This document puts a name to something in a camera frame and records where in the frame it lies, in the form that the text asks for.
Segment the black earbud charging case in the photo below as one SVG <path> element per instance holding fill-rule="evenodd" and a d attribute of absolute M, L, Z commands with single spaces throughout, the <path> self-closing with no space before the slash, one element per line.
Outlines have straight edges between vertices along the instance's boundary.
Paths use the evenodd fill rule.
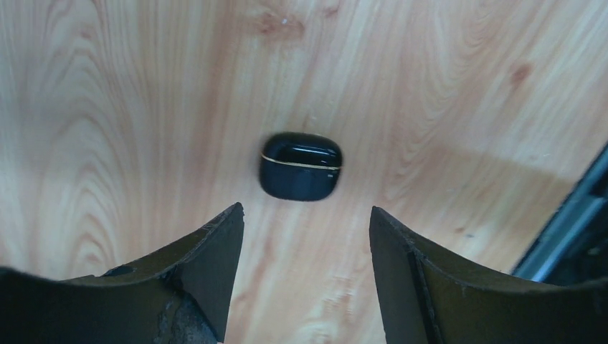
<path fill-rule="evenodd" d="M 310 133 L 271 135 L 260 151 L 259 182 L 272 197 L 320 201 L 335 190 L 343 153 L 333 140 Z"/>

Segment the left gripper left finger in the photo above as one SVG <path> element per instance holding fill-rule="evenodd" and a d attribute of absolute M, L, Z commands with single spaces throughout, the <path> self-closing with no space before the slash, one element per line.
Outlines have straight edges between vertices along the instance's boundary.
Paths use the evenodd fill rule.
<path fill-rule="evenodd" d="M 235 203 L 196 231 L 103 275 L 1 268 L 3 343 L 221 343 L 244 236 Z"/>

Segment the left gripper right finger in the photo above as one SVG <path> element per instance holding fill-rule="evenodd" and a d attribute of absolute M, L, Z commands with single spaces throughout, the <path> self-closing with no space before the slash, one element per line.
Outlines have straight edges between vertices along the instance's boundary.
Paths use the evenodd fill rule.
<path fill-rule="evenodd" d="M 388 343 L 605 343 L 607 279 L 572 286 L 470 261 L 371 210 L 369 240 Z"/>

